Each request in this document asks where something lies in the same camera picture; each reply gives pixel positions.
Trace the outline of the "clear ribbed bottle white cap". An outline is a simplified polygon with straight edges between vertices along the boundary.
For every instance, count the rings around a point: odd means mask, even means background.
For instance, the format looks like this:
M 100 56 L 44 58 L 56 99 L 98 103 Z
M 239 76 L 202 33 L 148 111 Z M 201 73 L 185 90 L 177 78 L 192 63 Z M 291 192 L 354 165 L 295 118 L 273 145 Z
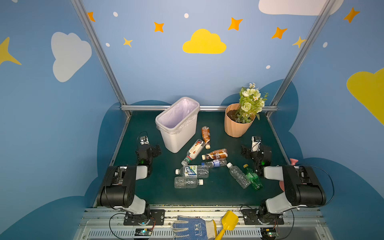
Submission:
M 232 163 L 227 163 L 227 168 L 229 169 L 231 176 L 243 189 L 246 189 L 251 184 L 250 180 L 247 179 L 246 175 L 239 167 L 234 166 Z

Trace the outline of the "brown coffee bottle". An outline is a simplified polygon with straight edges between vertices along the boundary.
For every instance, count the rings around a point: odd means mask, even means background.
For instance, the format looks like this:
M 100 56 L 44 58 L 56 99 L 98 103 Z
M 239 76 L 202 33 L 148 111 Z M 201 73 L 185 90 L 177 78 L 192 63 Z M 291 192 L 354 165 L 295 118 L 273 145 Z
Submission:
M 228 157 L 227 149 L 215 150 L 209 154 L 202 155 L 203 160 L 218 160 L 225 159 Z
M 205 142 L 205 148 L 209 150 L 211 148 L 211 133 L 208 126 L 202 127 L 202 137 Z

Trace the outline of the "clear bottle front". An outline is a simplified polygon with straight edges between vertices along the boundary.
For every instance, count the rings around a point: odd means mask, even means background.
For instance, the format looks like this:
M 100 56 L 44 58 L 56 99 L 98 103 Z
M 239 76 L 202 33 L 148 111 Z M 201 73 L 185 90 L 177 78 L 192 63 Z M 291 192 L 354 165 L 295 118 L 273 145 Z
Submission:
M 203 179 L 197 179 L 194 177 L 175 177 L 174 180 L 175 189 L 194 189 L 197 186 L 202 186 L 203 184 Z

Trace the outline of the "small blue label bottle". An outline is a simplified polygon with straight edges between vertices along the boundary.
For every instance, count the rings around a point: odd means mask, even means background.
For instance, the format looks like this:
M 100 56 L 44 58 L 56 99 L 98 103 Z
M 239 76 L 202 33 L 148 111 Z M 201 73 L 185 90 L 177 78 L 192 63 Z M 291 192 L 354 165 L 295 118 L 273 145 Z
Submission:
M 201 163 L 201 165 L 202 166 L 207 166 L 208 168 L 218 168 L 218 167 L 226 166 L 227 165 L 227 160 L 226 160 L 226 158 L 216 159 L 216 160 L 212 160 L 212 161 L 209 161 L 209 162 Z

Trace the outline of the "red white label bottle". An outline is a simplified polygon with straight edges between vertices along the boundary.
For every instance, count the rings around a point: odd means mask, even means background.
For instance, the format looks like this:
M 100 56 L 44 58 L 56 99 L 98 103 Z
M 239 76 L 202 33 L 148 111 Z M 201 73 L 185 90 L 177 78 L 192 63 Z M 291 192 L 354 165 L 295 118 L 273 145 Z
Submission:
M 187 166 L 192 160 L 194 160 L 200 152 L 204 149 L 205 142 L 198 139 L 194 145 L 188 150 L 187 156 L 181 162 L 182 166 Z

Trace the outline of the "blue white label water bottle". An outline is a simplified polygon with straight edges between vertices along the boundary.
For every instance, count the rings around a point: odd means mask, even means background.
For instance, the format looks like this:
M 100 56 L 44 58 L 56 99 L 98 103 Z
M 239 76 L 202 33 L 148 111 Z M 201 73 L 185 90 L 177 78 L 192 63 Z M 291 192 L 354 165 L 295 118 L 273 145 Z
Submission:
M 205 179 L 209 177 L 209 167 L 203 165 L 188 165 L 175 170 L 175 174 L 181 177 L 193 177 Z

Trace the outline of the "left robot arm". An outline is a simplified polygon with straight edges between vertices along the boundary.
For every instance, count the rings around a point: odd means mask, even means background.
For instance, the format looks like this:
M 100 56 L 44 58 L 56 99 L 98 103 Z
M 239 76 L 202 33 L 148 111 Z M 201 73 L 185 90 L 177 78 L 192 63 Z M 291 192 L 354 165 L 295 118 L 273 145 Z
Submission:
M 161 155 L 160 146 L 142 144 L 136 150 L 138 164 L 108 167 L 97 195 L 97 205 L 121 209 L 129 215 L 148 218 L 149 204 L 136 196 L 136 181 L 148 178 L 153 171 L 154 158 Z

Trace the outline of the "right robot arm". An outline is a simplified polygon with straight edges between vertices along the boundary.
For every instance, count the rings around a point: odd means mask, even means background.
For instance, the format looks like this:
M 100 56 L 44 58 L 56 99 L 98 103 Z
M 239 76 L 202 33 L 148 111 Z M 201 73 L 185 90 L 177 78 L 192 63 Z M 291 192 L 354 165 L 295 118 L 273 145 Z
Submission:
M 254 162 L 260 178 L 283 182 L 284 191 L 262 201 L 260 217 L 277 216 L 297 207 L 315 208 L 327 204 L 326 192 L 311 166 L 271 166 L 271 149 L 261 143 L 252 148 L 241 146 L 241 154 Z

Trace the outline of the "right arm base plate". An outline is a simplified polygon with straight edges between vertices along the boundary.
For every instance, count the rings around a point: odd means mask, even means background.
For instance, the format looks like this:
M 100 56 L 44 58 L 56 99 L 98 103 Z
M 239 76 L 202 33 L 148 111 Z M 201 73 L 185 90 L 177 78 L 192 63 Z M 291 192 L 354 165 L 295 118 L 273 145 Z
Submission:
M 270 214 L 268 211 L 242 209 L 245 225 L 284 225 L 282 215 Z

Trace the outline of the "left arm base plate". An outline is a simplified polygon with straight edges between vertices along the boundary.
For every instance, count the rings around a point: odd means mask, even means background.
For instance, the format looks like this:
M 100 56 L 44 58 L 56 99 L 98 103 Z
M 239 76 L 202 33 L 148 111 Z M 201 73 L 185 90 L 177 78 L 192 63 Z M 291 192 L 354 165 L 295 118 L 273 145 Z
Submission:
M 141 215 L 134 215 L 129 212 L 124 217 L 124 226 L 163 226 L 165 220 L 164 209 L 145 210 Z

